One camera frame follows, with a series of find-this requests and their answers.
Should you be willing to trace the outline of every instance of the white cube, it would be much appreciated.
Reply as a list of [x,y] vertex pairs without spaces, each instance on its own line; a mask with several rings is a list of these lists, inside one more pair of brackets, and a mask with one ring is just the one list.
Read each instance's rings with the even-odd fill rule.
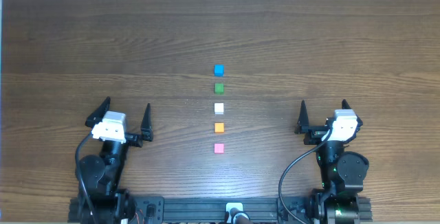
[[223,114],[225,112],[225,108],[223,103],[214,103],[214,113],[215,114]]

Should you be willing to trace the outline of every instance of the pink cube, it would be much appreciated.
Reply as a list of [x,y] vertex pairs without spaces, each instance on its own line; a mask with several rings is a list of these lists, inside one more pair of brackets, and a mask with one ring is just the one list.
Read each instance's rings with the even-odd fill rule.
[[224,153],[225,144],[214,144],[214,153]]

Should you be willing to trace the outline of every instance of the brown wood surface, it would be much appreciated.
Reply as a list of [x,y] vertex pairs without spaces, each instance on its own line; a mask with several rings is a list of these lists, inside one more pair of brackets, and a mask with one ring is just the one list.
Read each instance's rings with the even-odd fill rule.
[[[74,152],[106,96],[130,131],[153,107],[155,141],[124,169],[134,194],[275,197],[310,149],[294,135],[300,101],[323,124],[346,98],[375,220],[439,220],[439,15],[440,0],[3,0],[2,221],[67,220]],[[310,156],[284,192],[319,187]]]

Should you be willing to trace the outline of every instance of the white plastic part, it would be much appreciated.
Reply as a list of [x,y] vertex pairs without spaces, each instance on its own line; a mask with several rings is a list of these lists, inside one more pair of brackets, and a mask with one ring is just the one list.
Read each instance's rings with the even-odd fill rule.
[[227,203],[226,204],[226,212],[229,213],[228,221],[226,221],[226,223],[231,223],[232,222],[230,211],[233,208],[236,208],[239,211],[243,211],[243,204],[242,203]]
[[214,103],[214,113],[215,114],[224,114],[225,108],[223,103]]
[[[338,109],[335,110],[334,118],[329,141],[347,141],[355,134],[358,127],[356,113],[352,109]],[[329,132],[322,137],[322,140],[326,139]]]
[[125,143],[125,131],[127,124],[124,113],[107,111],[102,122],[95,124],[91,133],[94,139],[102,141],[111,140],[115,142]]

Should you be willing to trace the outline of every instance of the orange cube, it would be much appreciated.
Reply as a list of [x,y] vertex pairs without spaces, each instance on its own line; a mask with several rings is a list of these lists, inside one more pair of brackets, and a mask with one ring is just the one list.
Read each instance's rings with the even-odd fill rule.
[[224,123],[215,123],[214,124],[214,132],[215,133],[224,133],[225,132],[225,124]]

